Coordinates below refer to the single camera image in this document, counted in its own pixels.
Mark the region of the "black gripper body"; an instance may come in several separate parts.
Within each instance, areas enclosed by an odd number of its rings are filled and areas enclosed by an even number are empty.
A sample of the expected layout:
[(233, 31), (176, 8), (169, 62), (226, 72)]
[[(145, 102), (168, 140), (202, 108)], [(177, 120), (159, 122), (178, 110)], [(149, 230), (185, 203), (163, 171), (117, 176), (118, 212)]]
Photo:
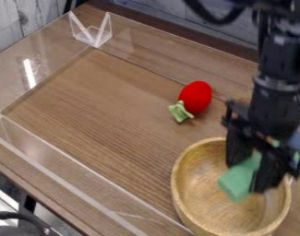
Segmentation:
[(285, 139), (276, 140), (258, 132), (248, 121), (248, 108), (234, 101), (228, 103), (226, 115), (221, 124), (240, 130), (250, 139), (253, 152), (268, 150), (276, 153), (284, 161), (287, 173), (293, 178), (300, 177), (300, 134), (293, 132)]

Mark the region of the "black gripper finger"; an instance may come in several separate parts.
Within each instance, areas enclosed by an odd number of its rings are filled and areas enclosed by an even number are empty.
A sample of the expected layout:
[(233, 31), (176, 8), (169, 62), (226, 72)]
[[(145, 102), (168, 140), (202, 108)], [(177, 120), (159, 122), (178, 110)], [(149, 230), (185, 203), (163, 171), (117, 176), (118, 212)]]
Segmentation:
[(252, 139), (237, 129), (230, 128), (226, 135), (226, 165), (230, 168), (245, 161), (253, 152)]
[(281, 157), (272, 151), (258, 150), (258, 154), (261, 160), (253, 174), (252, 191), (262, 194), (269, 189), (279, 187), (287, 173), (287, 167)]

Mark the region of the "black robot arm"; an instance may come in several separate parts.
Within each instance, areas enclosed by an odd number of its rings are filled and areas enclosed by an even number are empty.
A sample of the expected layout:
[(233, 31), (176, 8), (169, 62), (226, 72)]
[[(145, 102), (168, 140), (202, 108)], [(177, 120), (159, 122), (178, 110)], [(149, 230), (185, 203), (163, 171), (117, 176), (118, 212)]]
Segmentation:
[(285, 175), (300, 176), (300, 0), (229, 1), (236, 11), (253, 11), (260, 65), (250, 102), (226, 103), (226, 163), (232, 167), (260, 152), (248, 190), (264, 193)]

